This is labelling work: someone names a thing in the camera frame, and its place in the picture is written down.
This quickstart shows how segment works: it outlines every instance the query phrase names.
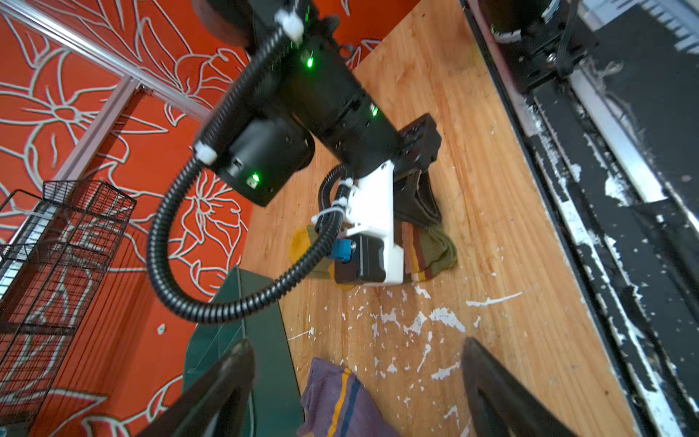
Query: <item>white zip tie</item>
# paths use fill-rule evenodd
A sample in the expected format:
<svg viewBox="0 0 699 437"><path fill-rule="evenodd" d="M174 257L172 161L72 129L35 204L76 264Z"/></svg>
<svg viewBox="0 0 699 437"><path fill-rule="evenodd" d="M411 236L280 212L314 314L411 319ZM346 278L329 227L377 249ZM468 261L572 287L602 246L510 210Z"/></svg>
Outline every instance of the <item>white zip tie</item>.
<svg viewBox="0 0 699 437"><path fill-rule="evenodd" d="M201 141L197 141L194 145L194 156L196 156L199 161L202 161L206 165L213 164L214 161L216 161L216 158L218 158L216 150L213 150L209 145L206 145Z"/></svg>
<svg viewBox="0 0 699 437"><path fill-rule="evenodd" d="M301 21L301 17L293 12L280 9L274 14L274 21L284 29L284 33L290 40L296 44L301 44L303 41L303 21Z"/></svg>
<svg viewBox="0 0 699 437"><path fill-rule="evenodd" d="M330 208L325 208L323 211L321 211L321 212L317 213L316 215L314 215L313 217L311 217L310 222L313 224L316 224L316 223L318 223L318 218L321 215L325 215L327 213L332 213L334 211L342 213L343 217L345 216L345 209L344 208L342 208L341 206L331 206Z"/></svg>
<svg viewBox="0 0 699 437"><path fill-rule="evenodd" d="M345 218L345 206L347 206L347 197L340 197L336 201L333 202L333 205L330 208L325 208L321 212L317 213L313 217L310 218L310 222L313 224L318 223L318 219L320 218L321 215L325 215L328 213L332 212L339 212L343 214L343 219Z"/></svg>

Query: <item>floral wall mural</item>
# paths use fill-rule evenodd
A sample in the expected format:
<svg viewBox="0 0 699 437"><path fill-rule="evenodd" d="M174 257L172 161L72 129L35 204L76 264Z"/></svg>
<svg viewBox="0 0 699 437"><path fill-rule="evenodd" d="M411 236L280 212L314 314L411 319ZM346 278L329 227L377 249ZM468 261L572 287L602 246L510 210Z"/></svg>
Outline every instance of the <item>floral wall mural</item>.
<svg viewBox="0 0 699 437"><path fill-rule="evenodd" d="M247 55L209 36L186 0L30 0L61 23L118 54L173 89L213 107L245 68ZM356 50L355 67L416 0L319 0L340 16L340 43ZM0 37L0 196L35 193L61 168L119 78L2 17ZM117 121L85 177L107 180L137 199L110 273L48 392L35 436L130 436L181 392L182 365L195 325L154 297L144 267L150 220L175 174L191 156L199 124L139 94ZM6 242L22 223L17 204L0 215ZM252 205L212 173L203 173L180 210L170 244L178 282L192 296L215 295L240 262ZM28 345L28 353L34 345ZM38 396L31 387L16 396Z"/></svg>

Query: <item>wire basket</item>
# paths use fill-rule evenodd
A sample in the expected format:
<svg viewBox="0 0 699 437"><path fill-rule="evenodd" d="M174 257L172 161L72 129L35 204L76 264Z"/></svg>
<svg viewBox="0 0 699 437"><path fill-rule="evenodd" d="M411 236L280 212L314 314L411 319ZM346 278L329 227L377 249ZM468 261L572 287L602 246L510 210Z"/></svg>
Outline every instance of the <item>wire basket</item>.
<svg viewBox="0 0 699 437"><path fill-rule="evenodd" d="M22 210L19 196L38 201ZM29 430L124 236L136 201L98 180L14 191L0 215L26 215L0 245L0 427Z"/></svg>

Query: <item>white paint splatter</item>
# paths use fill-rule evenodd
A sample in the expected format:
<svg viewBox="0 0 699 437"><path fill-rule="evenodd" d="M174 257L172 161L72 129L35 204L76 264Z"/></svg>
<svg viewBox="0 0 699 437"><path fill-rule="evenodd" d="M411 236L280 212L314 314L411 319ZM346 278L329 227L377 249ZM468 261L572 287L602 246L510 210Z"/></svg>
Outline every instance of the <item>white paint splatter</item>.
<svg viewBox="0 0 699 437"><path fill-rule="evenodd" d="M394 366L394 364L393 364L393 362L395 360L396 360L396 358L393 357L393 359L391 360L391 364L386 369L386 372L389 372L389 373L397 373L398 372L398 368L396 366Z"/></svg>
<svg viewBox="0 0 699 437"><path fill-rule="evenodd" d="M412 325L410 327L403 327L403 332L405 334L408 334L409 331L415 332L417 335L420 335L422 332L422 325L427 321L427 317L425 317L425 314L420 311L417 313L417 316L415 316L415 320L413 321Z"/></svg>
<svg viewBox="0 0 699 437"><path fill-rule="evenodd" d="M626 195L626 185L611 172L607 172L605 181L605 194L619 201L619 206L629 206L630 201Z"/></svg>
<svg viewBox="0 0 699 437"><path fill-rule="evenodd" d="M471 419L472 419L472 417L469 417L468 423L466 424L466 428L463 429L463 431L461 432L461 435L459 437L468 437L468 434L471 434L471 429L470 429Z"/></svg>
<svg viewBox="0 0 699 437"><path fill-rule="evenodd" d="M287 340L287 341L294 340L295 338L304 336L304 335L306 335L306 334L308 334L308 338L310 338L311 335L313 335L314 333L315 333L315 328L311 328L311 329L307 330L306 332L302 332L302 333L300 333L299 335L296 335L296 336L291 337L291 338L290 338L289 340Z"/></svg>
<svg viewBox="0 0 699 437"><path fill-rule="evenodd" d="M624 341L626 340L626 336L623 335L619 330L617 329L617 326L614 324L614 318L609 317L610 325L612 326L612 336L614 339L617 341L617 345L621 346L624 344Z"/></svg>
<svg viewBox="0 0 699 437"><path fill-rule="evenodd" d="M452 374L452 371L456 368L461 367L461 363L457 362L455 365L447 368L440 368L437 373L432 374L432 379L434 380L443 380L447 376Z"/></svg>
<svg viewBox="0 0 699 437"><path fill-rule="evenodd" d="M421 296L424 296L425 299L432 299L432 296L430 296L427 290L421 288L419 284L413 284L412 286L415 288L415 292Z"/></svg>
<svg viewBox="0 0 699 437"><path fill-rule="evenodd" d="M457 417L459 416L459 409L456 406L453 406L447 414L444 415L445 419L449 419L452 415L456 415Z"/></svg>
<svg viewBox="0 0 699 437"><path fill-rule="evenodd" d="M692 406L694 413L699 413L699 407L697 407L697 403L694 398L692 396L687 396L687 401L689 401L689 404Z"/></svg>
<svg viewBox="0 0 699 437"><path fill-rule="evenodd" d="M542 144L544 145L544 148L547 152L549 161L553 164L554 166L554 172L556 173L556 176L559 177L559 185L563 189L563 192L565 194L568 194L566 186L565 186L565 178L562 178L558 171L556 170L556 165L559 162L558 155L554 151L555 147L551 144L550 141L547 140L545 136L540 136L542 139ZM596 146L590 138L586 135L585 138L588 140L588 145L593 149L595 152L595 156L598 158L600 161L600 164L603 166L603 168L607 168L606 164L604 164L604 161L601 159L601 156L598 156L598 151L596 149ZM551 188L552 192L555 192L554 187L553 187L553 181L551 178L548 177L545 173L545 179L547 181L547 184L549 185L549 188ZM602 261L599 257L599 255L596 252L596 249L594 248L594 244L592 240L589 238L587 234L587 230L584 226L584 223L582 222L582 219L579 216L579 213L577 212L577 209L574 205L574 203L570 200L568 201L562 201L558 196L554 197L554 200L556 204L559 207L559 210L563 213L563 217L565 220L565 223L568 227L568 230L570 231L571 238L573 240L573 243L575 245L588 245L590 248L592 248L592 257L595 262L596 267L598 268L598 271L600 273L601 278L607 283L610 283L610 279L608 278L606 272L605 272L605 266L602 264ZM610 297L612 298L612 303L617 307L617 308L622 308L621 307L621 302L616 294L612 290L611 293L609 293ZM631 325L630 321L626 317L626 313L621 310L621 318L622 322L629 327ZM667 399L664 397L662 390L660 388L660 384L657 380L655 380L651 376L651 366L646 357L643 354L642 348L640 346L640 343L635 335L630 335L629 336L629 341L633 344L633 346L640 351L639 356L642 361L642 367L643 370L646 371L647 375L649 376L649 379L651 380L651 387L652 390L646 389L644 386L644 383L641 383L639 378L635 374L635 370L633 368L630 368L629 371L631 373L633 382L635 386L639 389L641 396L644 398L646 401L646 404L648 405L648 409L651 411L652 417L656 420L656 426L660 429L661 434L664 435L677 435L680 436L682 433L679 430L679 425L677 424L677 421L675 419L675 416L670 412L670 406L668 405Z"/></svg>
<svg viewBox="0 0 699 437"><path fill-rule="evenodd" d="M459 319L456 318L456 315L452 311L449 311L448 308L436 308L430 314L430 320L433 322L442 322L448 327L457 328L461 332L466 332L466 328L462 325Z"/></svg>
<svg viewBox="0 0 699 437"><path fill-rule="evenodd" d="M570 173L572 174L572 178L575 179L575 182L580 182L580 173L582 172L582 167L580 164L571 164L570 165Z"/></svg>
<svg viewBox="0 0 699 437"><path fill-rule="evenodd" d="M499 298L499 299L490 299L490 298L488 298L488 299L486 299L485 302L466 301L466 305L468 305L468 306L488 306L488 305L493 305L494 303L500 303L500 302L504 302L504 301L509 301L510 299L515 298L515 297L519 296L519 295L522 294L522 293L524 293L524 292L519 292L519 293L511 294L511 295L509 295L509 296L501 297L501 298Z"/></svg>
<svg viewBox="0 0 699 437"><path fill-rule="evenodd" d="M401 327L401 323L398 321L398 318L396 317L396 309L391 308L391 313L390 314L384 314L384 308L379 307L381 311L381 323L386 324L386 322L393 322L398 326L398 328Z"/></svg>
<svg viewBox="0 0 699 437"><path fill-rule="evenodd" d="M592 138L588 134L582 134L585 139L587 140L587 145L592 149L593 155L595 155L595 159L597 159L597 162L600 163L600 167L603 169L607 168L607 162L602 158L602 155L600 154L600 151L597 149L597 145L592 141Z"/></svg>
<svg viewBox="0 0 699 437"><path fill-rule="evenodd" d="M430 345L425 345L425 352L422 354L422 361L420 361L420 365L417 367L417 372L420 373L420 369L422 368L422 365L425 364L425 359L427 358L427 354L432 352L432 346Z"/></svg>

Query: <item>wooden board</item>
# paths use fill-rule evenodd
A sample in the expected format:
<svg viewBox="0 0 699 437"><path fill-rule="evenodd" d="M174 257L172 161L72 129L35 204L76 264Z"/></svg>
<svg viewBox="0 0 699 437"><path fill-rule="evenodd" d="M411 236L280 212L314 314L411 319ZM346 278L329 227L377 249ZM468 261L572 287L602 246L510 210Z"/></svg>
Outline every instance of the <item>wooden board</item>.
<svg viewBox="0 0 699 437"><path fill-rule="evenodd" d="M397 127L427 112L435 118L443 140L430 174L459 262L420 284L421 294L411 285L346 292L303 281L281 301L301 390L311 359L321 357L353 370L400 435L465 436L470 413L454 365L464 338L475 336L576 433L633 435L628 404L458 2L422 0L355 72ZM276 277L290 265L294 234L317 211L318 186L334 165L318 147L310 167L255 210L243 268ZM419 334L405 333L419 312L438 308L463 327L428 320Z"/></svg>

